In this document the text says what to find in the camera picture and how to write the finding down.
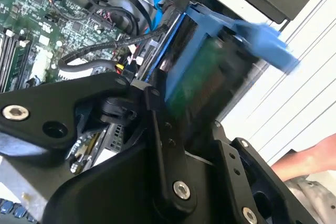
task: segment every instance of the blue port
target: blue port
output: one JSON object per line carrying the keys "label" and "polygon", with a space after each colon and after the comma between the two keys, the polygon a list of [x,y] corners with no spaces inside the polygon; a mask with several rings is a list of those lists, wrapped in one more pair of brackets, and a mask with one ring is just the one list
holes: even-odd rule
{"label": "blue port", "polygon": [[35,219],[34,219],[31,215],[28,215],[28,216],[27,216],[27,220],[28,220],[29,222],[35,222]]}
{"label": "blue port", "polygon": [[4,215],[10,213],[10,211],[13,209],[13,206],[13,202],[6,200],[0,207],[0,213]]}
{"label": "blue port", "polygon": [[20,204],[17,205],[17,208],[14,210],[14,217],[15,218],[23,218],[23,216],[26,214],[27,210]]}

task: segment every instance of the computer motherboard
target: computer motherboard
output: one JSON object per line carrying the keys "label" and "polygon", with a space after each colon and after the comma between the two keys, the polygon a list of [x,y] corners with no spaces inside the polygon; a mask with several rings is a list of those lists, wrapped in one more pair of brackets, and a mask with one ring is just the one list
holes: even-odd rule
{"label": "computer motherboard", "polygon": [[[72,16],[83,16],[83,8],[70,0],[59,8]],[[125,34],[112,22],[94,13],[83,21],[60,16],[48,0],[0,0],[0,92],[89,76],[104,68],[68,73],[58,60],[66,53],[99,42],[118,40]],[[97,51],[77,59],[73,65],[94,59],[118,60],[127,49]]]}

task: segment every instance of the bolt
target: bolt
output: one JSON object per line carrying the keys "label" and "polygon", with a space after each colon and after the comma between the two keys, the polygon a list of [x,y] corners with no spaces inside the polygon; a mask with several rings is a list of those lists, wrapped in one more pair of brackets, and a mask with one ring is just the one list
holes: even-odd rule
{"label": "bolt", "polygon": [[176,181],[173,185],[173,189],[179,198],[185,200],[190,198],[190,189],[184,182]]}
{"label": "bolt", "polygon": [[165,124],[164,124],[167,128],[172,128],[173,126],[169,123],[169,122],[165,122]]}
{"label": "bolt", "polygon": [[120,85],[123,85],[123,86],[126,85],[126,82],[123,79],[120,79],[120,78],[117,78],[116,82],[119,83]]}
{"label": "bolt", "polygon": [[23,121],[29,117],[29,111],[20,105],[9,105],[2,110],[2,115],[11,121]]}
{"label": "bolt", "polygon": [[152,94],[155,94],[156,96],[159,96],[160,92],[158,92],[158,90],[156,90],[156,89],[152,89]]}
{"label": "bolt", "polygon": [[168,144],[169,144],[169,146],[171,146],[171,147],[175,147],[175,146],[176,146],[176,143],[175,143],[175,141],[174,141],[174,140],[172,140],[171,138],[170,138],[170,139],[168,139]]}
{"label": "bolt", "polygon": [[219,122],[217,122],[217,121],[215,121],[215,125],[216,125],[217,128],[221,127],[221,124]]}
{"label": "bolt", "polygon": [[248,147],[248,143],[244,140],[242,140],[242,144],[243,144],[243,147],[247,148]]}
{"label": "bolt", "polygon": [[248,221],[248,223],[250,223],[250,224],[257,224],[258,223],[257,216],[248,207],[243,208],[243,215],[244,215],[245,219]]}

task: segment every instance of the green circuit board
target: green circuit board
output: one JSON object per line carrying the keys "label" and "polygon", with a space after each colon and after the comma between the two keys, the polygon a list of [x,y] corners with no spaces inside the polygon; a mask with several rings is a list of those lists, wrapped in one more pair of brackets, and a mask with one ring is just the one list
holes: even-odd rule
{"label": "green circuit board", "polygon": [[[62,0],[59,7],[73,16],[83,16],[82,7]],[[100,15],[73,22],[62,18],[48,0],[0,0],[1,51],[0,92],[57,82],[105,71],[97,68],[79,73],[59,71],[64,54],[83,46],[118,40],[125,34]],[[74,64],[100,59],[118,59],[126,49],[90,53]]]}
{"label": "green circuit board", "polygon": [[166,102],[172,115],[179,118],[187,107],[197,104],[196,107],[200,108],[201,104],[207,100],[208,95],[211,94],[210,90],[203,95],[200,95],[199,92],[205,83],[213,78],[216,66],[224,54],[222,41],[211,37],[204,41],[193,63],[184,72],[183,78]]}

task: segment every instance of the yellow wire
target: yellow wire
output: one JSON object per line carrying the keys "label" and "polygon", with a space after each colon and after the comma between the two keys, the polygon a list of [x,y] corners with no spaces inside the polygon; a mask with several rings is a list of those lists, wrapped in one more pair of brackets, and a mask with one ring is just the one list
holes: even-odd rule
{"label": "yellow wire", "polygon": [[116,67],[117,67],[117,68],[120,68],[121,70],[123,70],[123,69],[124,69],[124,66],[123,66],[123,65],[121,65],[121,64],[116,64]]}

